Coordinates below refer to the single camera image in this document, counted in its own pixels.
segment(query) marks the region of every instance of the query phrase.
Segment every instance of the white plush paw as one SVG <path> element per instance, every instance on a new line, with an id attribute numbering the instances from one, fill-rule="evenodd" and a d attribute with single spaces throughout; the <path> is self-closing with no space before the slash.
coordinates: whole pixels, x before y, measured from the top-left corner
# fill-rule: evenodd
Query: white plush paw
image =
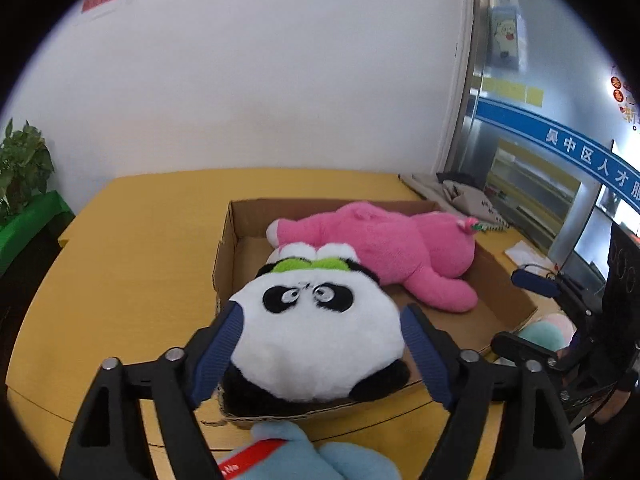
<path id="1" fill-rule="evenodd" d="M 278 222 L 280 220 L 274 220 L 267 227 L 267 240 L 271 244 L 271 247 L 279 247 L 280 243 L 278 242 Z"/>
<path id="2" fill-rule="evenodd" d="M 280 257 L 280 249 L 274 249 L 273 253 L 267 258 L 268 264 L 274 264 L 275 262 L 279 262 L 282 258 Z"/>
<path id="3" fill-rule="evenodd" d="M 359 263 L 358 255 L 356 251 L 349 244 L 327 244 L 318 249 L 318 260 L 324 258 L 341 258 L 343 260 L 353 260 Z"/>
<path id="4" fill-rule="evenodd" d="M 280 248 L 279 259 L 284 260 L 285 258 L 303 258 L 312 262 L 318 257 L 316 256 L 316 250 L 312 246 L 298 242 Z"/>

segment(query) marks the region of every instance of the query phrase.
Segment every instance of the panda ear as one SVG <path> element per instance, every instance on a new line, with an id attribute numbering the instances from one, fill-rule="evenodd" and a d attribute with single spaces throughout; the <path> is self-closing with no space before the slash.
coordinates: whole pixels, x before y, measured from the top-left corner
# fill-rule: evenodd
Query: panda ear
<path id="1" fill-rule="evenodd" d="M 373 270 L 367 269 L 367 267 L 359 264 L 358 262 L 354 262 L 353 260 L 347 259 L 343 261 L 347 264 L 347 267 L 349 267 L 350 270 L 355 270 L 356 272 L 362 272 L 363 274 L 366 274 L 367 276 L 369 276 L 378 285 L 380 285 L 380 278 L 375 272 L 373 272 Z"/>
<path id="2" fill-rule="evenodd" d="M 275 267 L 276 265 L 277 265 L 277 262 L 263 265 L 262 267 L 260 267 L 260 270 L 255 275 L 255 277 L 260 278 L 260 276 L 262 276 L 263 274 L 267 274 L 268 272 L 271 272 L 273 270 L 273 267 Z"/>

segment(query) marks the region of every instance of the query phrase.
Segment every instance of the pink plush toy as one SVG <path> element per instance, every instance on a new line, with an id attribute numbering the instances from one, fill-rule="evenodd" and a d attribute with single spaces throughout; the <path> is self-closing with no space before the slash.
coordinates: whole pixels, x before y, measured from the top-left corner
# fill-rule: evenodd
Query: pink plush toy
<path id="1" fill-rule="evenodd" d="M 476 222 L 442 212 L 406 216 L 353 202 L 302 220 L 275 220 L 267 239 L 275 248 L 296 242 L 315 248 L 349 244 L 360 263 L 380 277 L 381 285 L 401 283 L 428 305 L 466 312 L 476 306 L 478 296 L 456 278 L 473 262 Z"/>

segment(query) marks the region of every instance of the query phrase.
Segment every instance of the green leaves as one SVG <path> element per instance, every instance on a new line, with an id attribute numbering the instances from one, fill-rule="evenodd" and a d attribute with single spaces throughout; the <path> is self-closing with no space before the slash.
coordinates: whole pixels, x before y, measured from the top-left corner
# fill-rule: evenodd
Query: green leaves
<path id="1" fill-rule="evenodd" d="M 3 199 L 6 195 L 6 189 L 14 179 L 14 172 L 12 170 L 4 170 L 0 172 L 0 199 Z"/>
<path id="2" fill-rule="evenodd" d="M 3 226 L 7 223 L 9 216 L 10 213 L 8 203 L 0 199 L 0 226 Z"/>
<path id="3" fill-rule="evenodd" d="M 54 171 L 42 132 L 29 121 L 21 130 L 13 128 L 9 120 L 0 143 L 0 225 L 20 213 L 34 192 L 46 193 Z"/>

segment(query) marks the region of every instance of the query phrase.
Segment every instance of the yellow sticky note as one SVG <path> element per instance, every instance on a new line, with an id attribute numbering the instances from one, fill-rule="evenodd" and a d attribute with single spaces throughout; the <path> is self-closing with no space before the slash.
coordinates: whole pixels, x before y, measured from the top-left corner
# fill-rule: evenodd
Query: yellow sticky note
<path id="1" fill-rule="evenodd" d="M 482 78 L 482 91 L 483 92 L 495 92 L 495 79 L 491 77 Z"/>
<path id="2" fill-rule="evenodd" d="M 527 103 L 534 106 L 542 106 L 542 99 L 545 98 L 545 91 L 536 88 L 535 86 L 530 86 L 527 88 Z"/>
<path id="3" fill-rule="evenodd" d="M 509 83 L 507 87 L 507 95 L 509 99 L 513 99 L 514 101 L 524 102 L 524 95 L 527 91 L 527 87 L 521 83 Z"/>
<path id="4" fill-rule="evenodd" d="M 495 93 L 502 97 L 509 96 L 509 82 L 504 79 L 494 79 L 495 81 Z"/>

